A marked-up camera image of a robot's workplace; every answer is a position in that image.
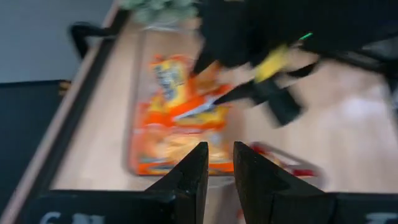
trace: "wooden table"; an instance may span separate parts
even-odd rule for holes
[[[122,162],[134,106],[132,99],[143,91],[145,83],[137,79],[140,65],[136,62],[141,55],[136,52],[142,44],[141,28],[131,21],[124,26],[73,133],[52,188],[143,190],[153,183],[154,179],[129,173]],[[160,32],[147,36],[146,41],[151,43],[146,48],[149,52],[165,47],[178,49],[179,45],[187,53],[198,49],[197,44],[181,43],[182,40]],[[13,207],[16,201],[28,191],[35,169],[45,160],[97,52],[98,46],[93,47],[84,60],[9,209],[17,208]],[[302,67],[315,57],[292,51],[290,65]],[[236,84],[252,77],[246,68],[236,69],[231,75]],[[300,119],[275,128],[263,106],[246,108],[242,110],[243,134],[237,140],[266,142],[318,165],[326,175],[326,191],[398,193],[396,121],[379,75],[325,61],[313,75],[298,81],[294,90],[308,108]],[[223,188],[210,189],[208,195],[218,196],[222,191]],[[207,201],[205,223],[214,220],[219,202]],[[12,212],[7,215],[2,223],[10,223],[6,220],[12,218]]]

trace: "gray floor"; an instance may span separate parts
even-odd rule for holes
[[[0,83],[73,78],[80,61],[67,27],[102,23],[112,1],[1,1]]]

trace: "wooden surface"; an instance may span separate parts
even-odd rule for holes
[[[131,175],[124,164],[132,99],[146,91],[145,81],[136,77],[135,62],[143,57],[136,54],[139,34],[130,22],[119,38],[53,183],[55,189],[143,190],[154,181]],[[197,45],[172,37],[148,38],[154,38],[148,52],[178,45],[186,53],[197,50]],[[302,67],[314,58],[292,52],[291,64]],[[252,77],[245,68],[230,75],[236,83]],[[327,191],[398,192],[396,121],[378,75],[326,61],[294,89],[308,107],[300,119],[276,129],[263,106],[246,108],[244,134],[237,140],[266,142],[320,166]],[[213,188],[209,194],[222,190]],[[208,203],[206,222],[213,219],[212,208],[219,201]]]

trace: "green light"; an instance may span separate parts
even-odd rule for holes
[[[307,38],[310,37],[311,35],[312,35],[312,33],[309,32],[309,33],[305,34],[304,36],[302,36],[302,37],[300,38],[300,40],[307,39]]]

